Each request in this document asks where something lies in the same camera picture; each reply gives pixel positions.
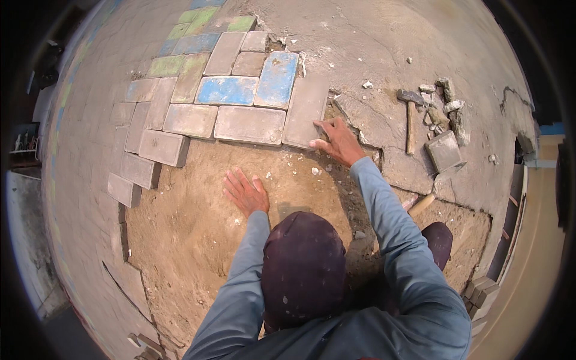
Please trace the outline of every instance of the worker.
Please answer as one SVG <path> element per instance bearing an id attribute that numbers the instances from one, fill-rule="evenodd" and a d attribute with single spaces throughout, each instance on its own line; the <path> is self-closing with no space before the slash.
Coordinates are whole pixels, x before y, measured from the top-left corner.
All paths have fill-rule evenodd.
<path id="1" fill-rule="evenodd" d="M 420 232 L 341 118 L 315 124 L 329 142 L 310 147 L 349 167 L 362 193 L 383 273 L 349 294 L 332 225 L 297 212 L 270 232 L 262 181 L 227 171 L 223 192 L 248 218 L 246 234 L 183 359 L 465 359 L 470 318 L 441 270 L 452 234 L 443 223 Z"/>

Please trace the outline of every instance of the long sleeve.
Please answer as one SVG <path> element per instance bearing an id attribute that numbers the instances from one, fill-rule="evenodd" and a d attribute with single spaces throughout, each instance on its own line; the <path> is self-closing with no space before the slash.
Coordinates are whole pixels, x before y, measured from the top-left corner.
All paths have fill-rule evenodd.
<path id="1" fill-rule="evenodd" d="M 252 213 L 228 279 L 220 287 L 184 360 L 218 359 L 258 340 L 264 312 L 260 274 L 269 234 L 268 215 L 263 211 Z"/>
<path id="2" fill-rule="evenodd" d="M 391 338 L 399 341 L 394 346 L 406 348 L 403 341 L 411 340 L 411 351 L 425 358 L 464 357 L 470 343 L 470 318 L 462 299 L 434 263 L 426 238 L 370 158 L 358 160 L 350 176 L 364 198 L 384 272 L 402 314 L 393 318 L 396 329 L 403 333 Z M 388 326 L 382 330 L 385 334 L 390 331 Z"/>

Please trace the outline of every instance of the hand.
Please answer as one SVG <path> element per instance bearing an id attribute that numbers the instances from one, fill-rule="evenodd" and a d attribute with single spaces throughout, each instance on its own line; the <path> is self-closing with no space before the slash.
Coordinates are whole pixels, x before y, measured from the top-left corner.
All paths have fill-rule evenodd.
<path id="1" fill-rule="evenodd" d="M 236 171 L 236 176 L 232 171 L 226 171 L 226 177 L 224 178 L 226 188 L 224 189 L 224 194 L 236 204 L 246 218 L 256 210 L 262 210 L 268 214 L 270 201 L 268 200 L 268 193 L 266 193 L 264 189 L 262 180 L 254 175 L 252 176 L 254 185 L 252 185 L 240 168 L 237 167 L 234 170 Z"/>
<path id="2" fill-rule="evenodd" d="M 351 167 L 353 163 L 366 156 L 356 136 L 341 118 L 332 118 L 323 122 L 314 121 L 314 125 L 326 132 L 330 143 L 324 140 L 312 140 L 308 144 L 310 147 L 326 151 L 337 162 L 347 167 Z"/>

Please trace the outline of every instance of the blue paving block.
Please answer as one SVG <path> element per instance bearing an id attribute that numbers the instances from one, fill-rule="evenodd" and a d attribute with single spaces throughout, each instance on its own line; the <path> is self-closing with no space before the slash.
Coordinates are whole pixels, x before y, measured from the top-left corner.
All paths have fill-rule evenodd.
<path id="1" fill-rule="evenodd" d="M 252 106 L 258 78 L 211 76 L 200 81 L 195 104 Z"/>
<path id="2" fill-rule="evenodd" d="M 172 55 L 197 54 L 198 52 L 212 52 L 220 37 L 219 33 L 209 33 L 186 36 L 178 40 Z"/>
<path id="3" fill-rule="evenodd" d="M 169 39 L 169 40 L 164 41 L 164 44 L 162 44 L 162 48 L 160 48 L 160 52 L 158 53 L 158 56 L 171 55 L 172 51 L 176 47 L 176 43 L 178 42 L 178 40 L 179 39 Z"/>
<path id="4" fill-rule="evenodd" d="M 226 0 L 193 0 L 188 10 L 198 9 L 206 6 L 222 6 Z"/>
<path id="5" fill-rule="evenodd" d="M 254 106 L 288 109 L 297 65 L 298 54 L 281 51 L 270 53 L 260 75 Z"/>

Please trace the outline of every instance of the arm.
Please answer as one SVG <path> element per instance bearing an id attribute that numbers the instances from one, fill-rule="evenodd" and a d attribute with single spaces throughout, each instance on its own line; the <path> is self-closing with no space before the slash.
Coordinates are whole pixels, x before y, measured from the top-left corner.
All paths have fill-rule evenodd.
<path id="1" fill-rule="evenodd" d="M 264 244 L 270 234 L 267 214 L 270 205 L 260 179 L 253 178 L 253 187 L 241 170 L 236 172 L 240 181 L 227 172 L 225 194 L 248 217 L 246 233 L 230 265 L 228 279 L 220 287 L 184 360 L 224 357 L 256 342 L 262 327 L 264 299 L 260 274 Z"/>
<path id="2" fill-rule="evenodd" d="M 417 336 L 411 348 L 421 351 L 424 357 L 433 357 L 434 349 L 443 358 L 465 356 L 470 343 L 470 318 L 462 299 L 434 263 L 426 239 L 342 120 L 318 125 L 331 143 L 316 140 L 310 145 L 325 149 L 350 166 L 350 176 L 364 198 L 384 259 L 386 278 L 403 314 L 396 318 L 405 336 L 403 340 Z M 399 341 L 395 345 L 402 347 Z"/>

